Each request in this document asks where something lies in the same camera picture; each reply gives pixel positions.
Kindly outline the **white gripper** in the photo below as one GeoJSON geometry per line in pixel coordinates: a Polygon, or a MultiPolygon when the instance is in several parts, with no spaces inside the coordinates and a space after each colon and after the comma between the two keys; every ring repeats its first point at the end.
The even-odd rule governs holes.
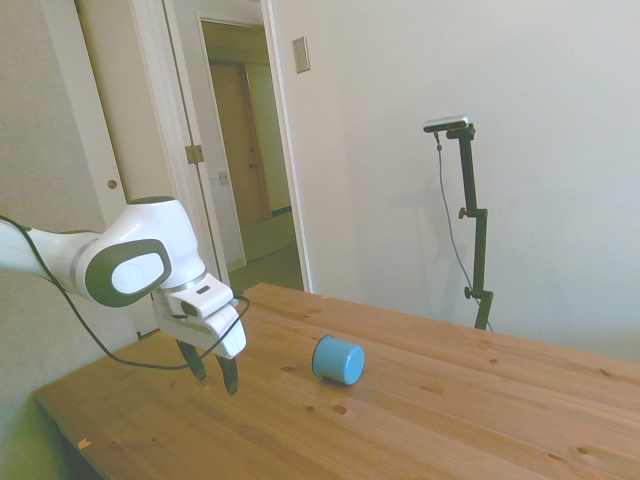
{"type": "Polygon", "coordinates": [[[194,377],[202,382],[206,368],[197,348],[213,348],[227,393],[239,388],[235,357],[245,348],[246,336],[231,292],[180,291],[152,295],[152,307],[160,330],[176,338],[178,348],[194,377]]]}

